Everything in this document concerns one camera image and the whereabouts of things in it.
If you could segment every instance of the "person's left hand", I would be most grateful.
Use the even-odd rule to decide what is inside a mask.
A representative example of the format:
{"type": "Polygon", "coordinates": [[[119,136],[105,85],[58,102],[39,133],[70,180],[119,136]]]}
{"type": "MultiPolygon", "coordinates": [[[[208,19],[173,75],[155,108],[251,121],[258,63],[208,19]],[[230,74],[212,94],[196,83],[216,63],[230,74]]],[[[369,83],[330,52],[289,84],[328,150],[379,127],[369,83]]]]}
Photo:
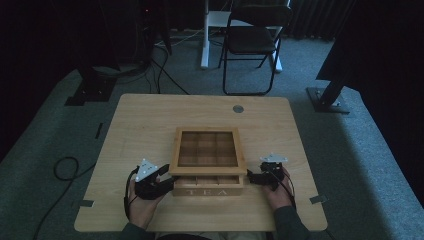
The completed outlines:
{"type": "Polygon", "coordinates": [[[165,197],[165,195],[156,198],[155,200],[144,200],[135,194],[135,181],[131,180],[130,182],[130,194],[129,201],[131,202],[134,198],[134,201],[130,204],[130,223],[147,229],[150,221],[153,218],[156,207],[159,202],[165,197]]]}

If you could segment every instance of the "chair backrest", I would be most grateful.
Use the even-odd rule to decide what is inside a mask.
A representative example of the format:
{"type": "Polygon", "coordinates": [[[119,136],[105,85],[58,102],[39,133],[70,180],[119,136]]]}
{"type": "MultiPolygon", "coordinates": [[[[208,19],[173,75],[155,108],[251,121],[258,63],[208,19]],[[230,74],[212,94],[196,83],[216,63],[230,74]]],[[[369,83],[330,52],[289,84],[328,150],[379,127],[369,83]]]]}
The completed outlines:
{"type": "Polygon", "coordinates": [[[287,27],[292,18],[292,10],[286,5],[246,4],[233,8],[227,27],[232,20],[239,20],[258,27],[287,27]]]}

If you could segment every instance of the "black equipment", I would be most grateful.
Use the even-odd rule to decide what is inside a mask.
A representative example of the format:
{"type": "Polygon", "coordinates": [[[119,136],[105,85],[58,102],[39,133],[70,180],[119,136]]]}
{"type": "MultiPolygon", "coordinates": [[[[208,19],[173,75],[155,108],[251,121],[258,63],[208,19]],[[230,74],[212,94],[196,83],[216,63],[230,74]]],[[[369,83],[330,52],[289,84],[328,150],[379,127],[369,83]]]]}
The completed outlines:
{"type": "Polygon", "coordinates": [[[279,182],[284,179],[283,164],[275,162],[263,162],[260,166],[262,173],[255,174],[249,169],[247,170],[247,177],[250,183],[258,185],[270,185],[272,191],[277,189],[279,182]]]}
{"type": "MultiPolygon", "coordinates": [[[[154,200],[172,191],[174,189],[174,182],[177,179],[176,177],[171,177],[161,182],[156,181],[156,178],[158,176],[162,176],[163,174],[167,173],[168,170],[169,170],[169,164],[166,164],[139,181],[137,181],[137,178],[136,178],[136,182],[135,182],[136,197],[135,198],[139,197],[144,200],[154,200]]],[[[137,166],[137,168],[131,171],[130,175],[128,176],[128,180],[127,180],[127,184],[125,188],[125,197],[124,197],[124,208],[125,208],[125,214],[127,215],[127,218],[129,218],[129,206],[132,203],[132,201],[135,200],[135,198],[130,200],[128,196],[128,189],[129,189],[131,177],[134,174],[139,173],[139,171],[140,171],[140,166],[137,166]]]]}

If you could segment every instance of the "sleeve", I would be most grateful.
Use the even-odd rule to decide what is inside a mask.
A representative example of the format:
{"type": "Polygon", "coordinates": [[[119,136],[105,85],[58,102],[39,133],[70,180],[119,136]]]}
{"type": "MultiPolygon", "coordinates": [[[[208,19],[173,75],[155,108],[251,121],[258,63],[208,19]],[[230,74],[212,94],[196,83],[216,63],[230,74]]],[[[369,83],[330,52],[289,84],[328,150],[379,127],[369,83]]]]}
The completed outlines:
{"type": "Polygon", "coordinates": [[[274,211],[278,240],[305,240],[310,238],[309,230],[303,225],[293,207],[281,207],[274,211]]]}
{"type": "Polygon", "coordinates": [[[132,223],[127,223],[119,235],[119,240],[154,240],[152,233],[146,232],[143,228],[137,227],[132,223]]]}

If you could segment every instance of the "wooden tray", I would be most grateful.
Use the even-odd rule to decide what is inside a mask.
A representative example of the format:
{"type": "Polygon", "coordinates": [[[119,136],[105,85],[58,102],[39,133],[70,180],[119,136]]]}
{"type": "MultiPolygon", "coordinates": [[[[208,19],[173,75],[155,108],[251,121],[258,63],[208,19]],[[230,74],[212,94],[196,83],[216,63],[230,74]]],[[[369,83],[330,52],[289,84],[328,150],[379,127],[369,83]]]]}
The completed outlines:
{"type": "Polygon", "coordinates": [[[169,174],[246,175],[237,128],[177,128],[169,174]]]}

